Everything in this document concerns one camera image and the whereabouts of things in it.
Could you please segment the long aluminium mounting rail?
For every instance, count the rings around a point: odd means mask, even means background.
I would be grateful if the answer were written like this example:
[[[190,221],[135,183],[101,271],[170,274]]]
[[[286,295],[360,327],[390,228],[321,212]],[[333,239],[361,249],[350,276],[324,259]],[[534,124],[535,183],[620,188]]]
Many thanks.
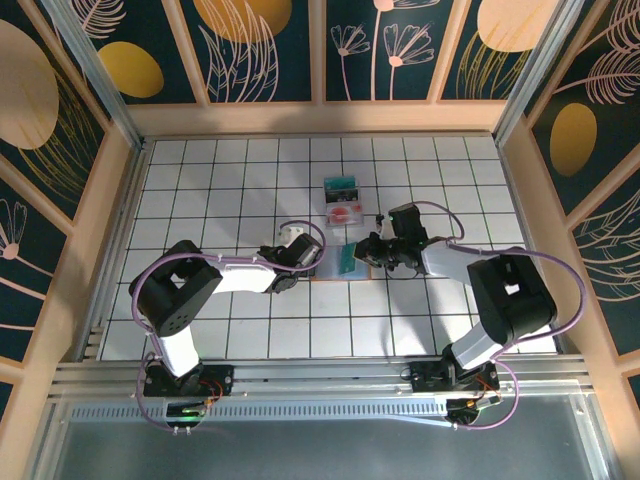
[[[513,371],[525,396],[595,392],[586,363],[579,355],[508,354],[497,367],[502,395],[514,393]],[[412,393],[409,370],[401,357],[342,359],[232,360],[233,399],[328,400],[394,398]],[[61,363],[48,399],[132,399],[139,361]]]

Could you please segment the aluminium corner post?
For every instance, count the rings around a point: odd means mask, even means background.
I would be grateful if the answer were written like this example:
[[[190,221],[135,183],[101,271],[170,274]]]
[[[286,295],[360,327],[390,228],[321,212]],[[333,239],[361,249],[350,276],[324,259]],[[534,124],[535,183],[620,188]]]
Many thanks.
[[[493,132],[494,144],[501,150],[531,100],[552,62],[559,55],[575,25],[585,0],[559,0],[537,45],[508,97],[505,109]]]
[[[94,45],[95,40],[108,40],[125,19],[124,0],[38,1],[129,145],[140,152],[140,133]]]

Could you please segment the grey metal sheet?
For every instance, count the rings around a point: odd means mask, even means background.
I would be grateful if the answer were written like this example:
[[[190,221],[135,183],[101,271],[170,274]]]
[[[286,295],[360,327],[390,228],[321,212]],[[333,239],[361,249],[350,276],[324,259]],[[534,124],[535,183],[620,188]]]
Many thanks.
[[[225,422],[174,436],[129,402],[44,416],[27,480],[624,480],[592,404],[525,396],[465,431],[393,420]]]

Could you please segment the brown card holder wallet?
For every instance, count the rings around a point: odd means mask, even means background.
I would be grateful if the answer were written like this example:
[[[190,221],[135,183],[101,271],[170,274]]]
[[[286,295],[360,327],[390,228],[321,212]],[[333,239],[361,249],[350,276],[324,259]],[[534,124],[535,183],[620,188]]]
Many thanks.
[[[367,263],[357,260],[356,271],[340,276],[337,271],[337,254],[341,246],[329,246],[326,249],[322,262],[316,268],[315,274],[312,276],[313,281],[368,281],[372,279],[371,266]]]

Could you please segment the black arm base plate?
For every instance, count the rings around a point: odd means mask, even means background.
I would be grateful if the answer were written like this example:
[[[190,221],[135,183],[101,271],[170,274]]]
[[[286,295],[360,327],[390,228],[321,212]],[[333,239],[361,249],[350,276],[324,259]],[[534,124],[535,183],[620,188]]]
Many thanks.
[[[145,370],[144,397],[221,397],[229,396],[234,383],[232,365],[198,364],[181,377],[171,374],[164,365]]]
[[[493,363],[463,369],[453,360],[410,362],[409,380],[414,393],[499,390]]]

